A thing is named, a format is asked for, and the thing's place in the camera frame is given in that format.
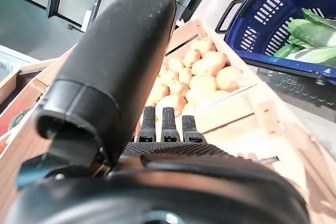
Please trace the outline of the left five-finger robot hand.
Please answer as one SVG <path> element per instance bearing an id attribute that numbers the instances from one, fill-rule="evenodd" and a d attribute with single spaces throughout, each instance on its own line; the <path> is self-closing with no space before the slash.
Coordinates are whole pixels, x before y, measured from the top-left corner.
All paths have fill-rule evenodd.
<path id="1" fill-rule="evenodd" d="M 175 0 L 117 0 L 90 26 L 34 112 L 51 145 L 23 162 L 6 223 L 309 223 L 307 204 L 259 162 L 207 144 L 194 118 L 133 139 L 169 45 Z"/>

